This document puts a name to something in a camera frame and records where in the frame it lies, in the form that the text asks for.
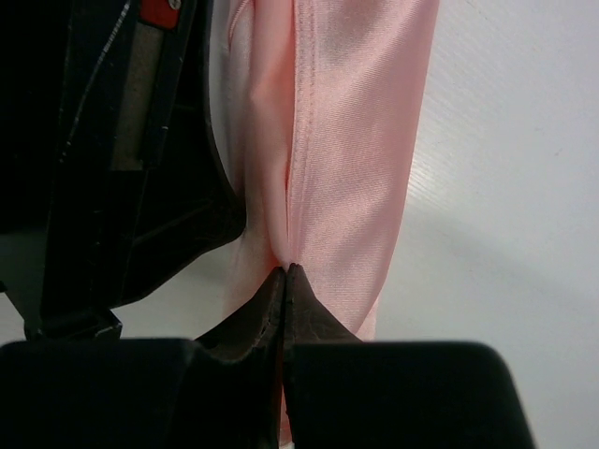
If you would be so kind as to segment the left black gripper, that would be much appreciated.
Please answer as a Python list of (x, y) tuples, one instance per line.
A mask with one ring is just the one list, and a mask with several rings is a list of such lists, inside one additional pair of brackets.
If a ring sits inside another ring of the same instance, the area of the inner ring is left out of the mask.
[(1, 290), (29, 340), (117, 338), (236, 239), (209, 104), (211, 1), (1, 5)]

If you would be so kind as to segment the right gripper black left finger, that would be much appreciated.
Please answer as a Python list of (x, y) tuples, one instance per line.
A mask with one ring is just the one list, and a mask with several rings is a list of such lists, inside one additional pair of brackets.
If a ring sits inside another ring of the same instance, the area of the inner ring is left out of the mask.
[(197, 338), (202, 349), (222, 363), (238, 363), (276, 341), (285, 284), (285, 271), (275, 268), (251, 299)]

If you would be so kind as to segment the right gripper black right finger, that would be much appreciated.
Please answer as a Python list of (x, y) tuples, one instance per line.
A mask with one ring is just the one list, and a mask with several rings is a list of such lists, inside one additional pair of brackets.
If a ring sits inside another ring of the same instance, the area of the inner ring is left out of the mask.
[(360, 343), (316, 297), (303, 266), (286, 274), (284, 344)]

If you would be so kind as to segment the pink cloth napkin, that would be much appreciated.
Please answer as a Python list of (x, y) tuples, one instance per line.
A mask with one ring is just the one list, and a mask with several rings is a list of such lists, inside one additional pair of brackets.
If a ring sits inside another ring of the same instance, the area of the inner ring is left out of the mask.
[(374, 335), (402, 221), (435, 1), (217, 1), (209, 104), (246, 226), (225, 310), (301, 265), (354, 335)]

